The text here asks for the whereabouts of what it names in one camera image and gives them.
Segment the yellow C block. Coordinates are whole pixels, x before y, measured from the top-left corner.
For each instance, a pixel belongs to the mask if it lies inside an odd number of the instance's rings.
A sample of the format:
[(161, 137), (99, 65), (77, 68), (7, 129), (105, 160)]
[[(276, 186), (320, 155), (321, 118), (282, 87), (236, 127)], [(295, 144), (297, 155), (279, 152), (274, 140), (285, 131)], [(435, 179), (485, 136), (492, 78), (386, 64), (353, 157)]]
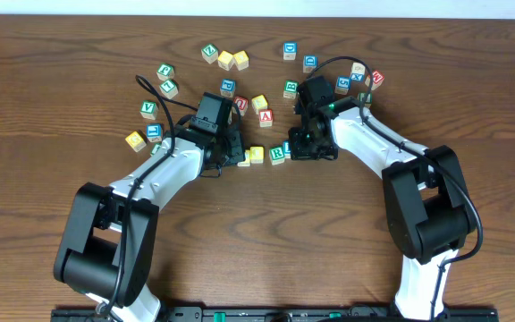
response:
[(238, 167), (248, 167), (251, 165), (251, 161), (250, 161), (250, 150), (249, 149), (246, 149), (245, 150), (245, 157), (244, 157), (244, 160), (243, 161), (240, 161), (237, 166)]

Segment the yellow O block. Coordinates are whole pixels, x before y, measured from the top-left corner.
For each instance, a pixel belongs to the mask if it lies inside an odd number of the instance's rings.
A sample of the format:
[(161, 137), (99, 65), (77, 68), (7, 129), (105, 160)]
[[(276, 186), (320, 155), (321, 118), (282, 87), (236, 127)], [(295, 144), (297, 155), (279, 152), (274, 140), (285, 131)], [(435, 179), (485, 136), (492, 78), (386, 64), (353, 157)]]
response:
[(263, 164), (265, 159), (265, 150), (260, 146), (252, 146), (249, 150), (249, 158), (251, 164)]

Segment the green R block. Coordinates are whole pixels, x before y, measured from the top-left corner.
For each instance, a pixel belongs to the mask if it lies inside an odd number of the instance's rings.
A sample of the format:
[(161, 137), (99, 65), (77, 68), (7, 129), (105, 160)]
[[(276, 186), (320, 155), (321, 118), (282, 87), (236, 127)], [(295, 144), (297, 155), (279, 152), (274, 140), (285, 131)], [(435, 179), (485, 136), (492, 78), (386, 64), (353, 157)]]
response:
[(285, 161), (285, 153), (282, 146), (269, 149), (269, 157), (272, 165), (279, 165)]

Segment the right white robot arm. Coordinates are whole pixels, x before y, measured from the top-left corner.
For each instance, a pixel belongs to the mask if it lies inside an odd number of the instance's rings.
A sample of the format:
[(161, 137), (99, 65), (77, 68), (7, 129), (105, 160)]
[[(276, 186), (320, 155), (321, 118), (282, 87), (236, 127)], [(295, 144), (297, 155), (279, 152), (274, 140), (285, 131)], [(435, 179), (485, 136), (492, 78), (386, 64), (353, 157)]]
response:
[(404, 139), (353, 97), (302, 98), (295, 112), (301, 125), (289, 131), (291, 159), (335, 159), (343, 149), (379, 176), (387, 227), (403, 255), (394, 305), (404, 318), (440, 317), (450, 265), (476, 255), (483, 241), (454, 151)]

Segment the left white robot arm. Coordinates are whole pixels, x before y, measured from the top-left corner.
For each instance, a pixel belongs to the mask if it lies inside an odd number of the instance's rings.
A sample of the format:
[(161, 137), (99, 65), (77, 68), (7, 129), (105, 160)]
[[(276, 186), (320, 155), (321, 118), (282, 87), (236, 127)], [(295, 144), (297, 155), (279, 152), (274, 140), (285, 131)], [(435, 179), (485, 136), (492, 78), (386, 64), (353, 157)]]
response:
[(245, 158), (241, 132), (179, 126), (133, 173), (75, 194), (56, 255), (54, 277), (97, 301), (90, 321), (154, 321), (161, 301), (147, 280), (160, 211), (188, 182)]

